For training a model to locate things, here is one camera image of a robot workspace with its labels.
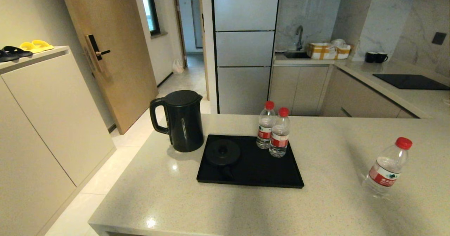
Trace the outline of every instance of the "black mug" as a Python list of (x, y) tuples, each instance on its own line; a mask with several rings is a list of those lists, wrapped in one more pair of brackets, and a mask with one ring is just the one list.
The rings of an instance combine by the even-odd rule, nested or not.
[(387, 60), (387, 53), (384, 52), (379, 52), (377, 53), (376, 57), (375, 57), (375, 62), (377, 63), (383, 63)]
[(366, 52), (365, 62), (373, 63), (376, 59), (376, 52)]
[[(150, 118), (155, 131), (168, 134), (175, 150), (190, 152), (203, 145), (200, 101), (203, 97), (191, 90), (179, 90), (165, 97), (152, 100)], [(163, 106), (167, 127), (162, 127), (156, 119), (156, 107)]]

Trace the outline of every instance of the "slipper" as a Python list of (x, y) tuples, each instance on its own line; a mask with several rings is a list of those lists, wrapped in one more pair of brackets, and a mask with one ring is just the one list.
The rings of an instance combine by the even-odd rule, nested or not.
[(44, 50), (37, 48), (35, 45), (31, 44), (30, 42), (23, 42), (20, 45), (20, 48), (24, 51), (30, 51), (32, 53), (38, 53), (43, 52)]
[(33, 40), (32, 41), (33, 45), (35, 45), (37, 48), (42, 49), (44, 51), (46, 50), (51, 50), (54, 47), (52, 45), (50, 45), (49, 43), (43, 41), (43, 40)]
[(9, 54), (17, 55), (17, 56), (19, 56), (19, 58), (33, 55), (33, 53), (30, 51), (24, 51), (20, 48), (12, 47), (12, 46), (5, 46), (2, 50)]
[(0, 62), (7, 62), (11, 60), (17, 60), (19, 56), (7, 53), (3, 50), (0, 50)]

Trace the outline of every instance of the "water bottle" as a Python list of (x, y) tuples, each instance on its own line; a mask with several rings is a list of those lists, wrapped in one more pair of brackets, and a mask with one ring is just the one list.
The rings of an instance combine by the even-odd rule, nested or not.
[(272, 135), (270, 137), (269, 153), (273, 157), (281, 158), (286, 154), (289, 138), (289, 110), (288, 108), (280, 108), (275, 125), (272, 127)]
[(276, 117), (274, 107), (274, 102), (267, 101), (261, 114), (259, 114), (259, 130), (256, 145), (261, 149), (267, 149), (270, 146), (270, 134), (272, 133)]
[(400, 177), (401, 169), (408, 159), (408, 150), (413, 143), (405, 137), (399, 137), (395, 145), (386, 148), (368, 172), (363, 186), (375, 197), (384, 197), (391, 186)]

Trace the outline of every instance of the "induction cooktop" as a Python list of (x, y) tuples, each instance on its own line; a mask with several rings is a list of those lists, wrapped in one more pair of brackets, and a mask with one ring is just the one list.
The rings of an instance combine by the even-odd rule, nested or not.
[(197, 181), (234, 185), (302, 188), (291, 145), (275, 158), (256, 145), (256, 137), (208, 135)]
[(399, 89), (450, 90), (450, 87), (419, 74), (373, 74), (373, 76)]

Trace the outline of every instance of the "light switch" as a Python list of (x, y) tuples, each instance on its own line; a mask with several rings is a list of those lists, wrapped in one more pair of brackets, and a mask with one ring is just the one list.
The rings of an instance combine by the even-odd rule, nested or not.
[(445, 36), (447, 36), (447, 33), (437, 32), (434, 34), (433, 41), (431, 43), (436, 45), (442, 45), (445, 39)]

